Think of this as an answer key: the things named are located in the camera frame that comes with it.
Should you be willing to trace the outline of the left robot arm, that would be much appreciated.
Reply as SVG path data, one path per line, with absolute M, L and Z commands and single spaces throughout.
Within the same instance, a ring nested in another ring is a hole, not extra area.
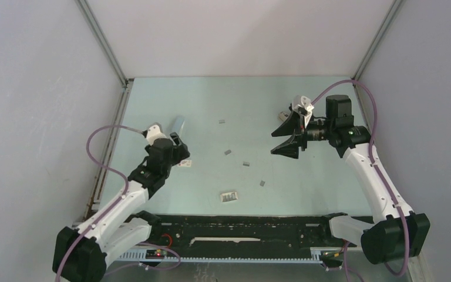
M 64 227 L 57 235 L 52 270 L 55 280 L 100 281 L 121 254 L 139 242 L 156 244 L 160 226 L 141 217 L 125 220 L 151 199 L 170 176 L 173 166 L 190 157 L 176 132 L 166 136 L 156 125 L 142 131 L 147 156 L 128 176 L 115 197 L 76 228 Z

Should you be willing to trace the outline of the beige and black stapler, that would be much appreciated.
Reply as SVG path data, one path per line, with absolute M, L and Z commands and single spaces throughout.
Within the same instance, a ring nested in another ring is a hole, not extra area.
M 290 116 L 290 114 L 288 112 L 280 112 L 278 114 L 278 118 L 279 120 L 281 120 L 282 122 L 284 122 L 285 120 L 288 119 L 288 117 Z

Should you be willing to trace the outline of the light blue stapler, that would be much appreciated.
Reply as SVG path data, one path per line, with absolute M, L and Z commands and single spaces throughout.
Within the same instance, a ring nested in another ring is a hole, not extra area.
M 185 117 L 184 116 L 177 116 L 170 128 L 170 132 L 171 133 L 176 133 L 179 136 L 182 136 L 183 134 L 183 129 L 184 129 L 184 125 L 185 125 Z

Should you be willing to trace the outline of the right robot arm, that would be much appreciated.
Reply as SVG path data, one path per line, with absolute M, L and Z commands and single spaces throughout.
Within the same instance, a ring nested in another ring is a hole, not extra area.
M 371 208 L 372 222 L 365 223 L 346 214 L 333 214 L 318 229 L 321 243 L 332 246 L 340 239 L 362 247 L 372 264 L 417 257 L 430 229 L 424 213 L 416 213 L 403 199 L 379 160 L 371 134 L 354 124 L 352 101 L 347 95 L 326 98 L 325 116 L 315 117 L 306 96 L 296 96 L 290 113 L 272 132 L 288 139 L 271 154 L 298 159 L 308 142 L 327 141 L 353 171 Z

